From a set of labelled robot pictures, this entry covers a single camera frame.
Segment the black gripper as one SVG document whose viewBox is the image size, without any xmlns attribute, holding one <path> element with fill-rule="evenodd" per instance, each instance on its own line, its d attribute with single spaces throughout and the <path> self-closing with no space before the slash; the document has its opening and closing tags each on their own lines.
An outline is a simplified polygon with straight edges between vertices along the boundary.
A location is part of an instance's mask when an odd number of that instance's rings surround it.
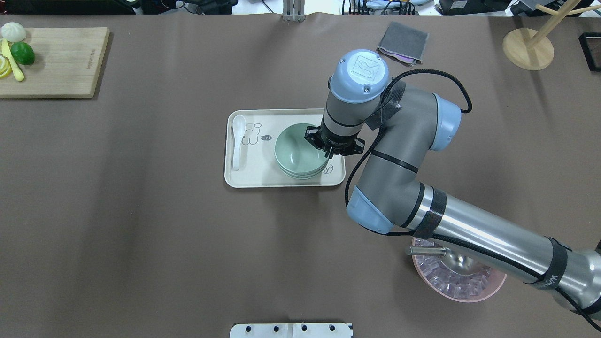
<svg viewBox="0 0 601 338">
<path fill-rule="evenodd" d="M 324 156 L 328 159 L 338 154 L 341 156 L 362 154 L 365 147 L 365 141 L 356 133 L 350 136 L 341 136 L 333 133 L 324 124 L 318 127 L 308 126 L 304 138 L 314 148 L 324 151 Z"/>
</svg>

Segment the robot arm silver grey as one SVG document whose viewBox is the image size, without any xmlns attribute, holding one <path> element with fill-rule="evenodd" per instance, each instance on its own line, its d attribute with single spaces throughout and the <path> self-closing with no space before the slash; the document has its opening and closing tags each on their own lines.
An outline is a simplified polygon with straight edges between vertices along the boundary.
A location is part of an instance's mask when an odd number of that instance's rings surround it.
<svg viewBox="0 0 601 338">
<path fill-rule="evenodd" d="M 358 49 L 340 58 L 328 88 L 321 125 L 307 128 L 305 139 L 327 158 L 362 154 L 358 183 L 350 188 L 353 170 L 345 187 L 352 220 L 511 274 L 600 329 L 599 248 L 573 250 L 416 179 L 427 152 L 444 150 L 472 110 L 457 77 L 432 69 L 391 77 L 380 55 Z"/>
</svg>

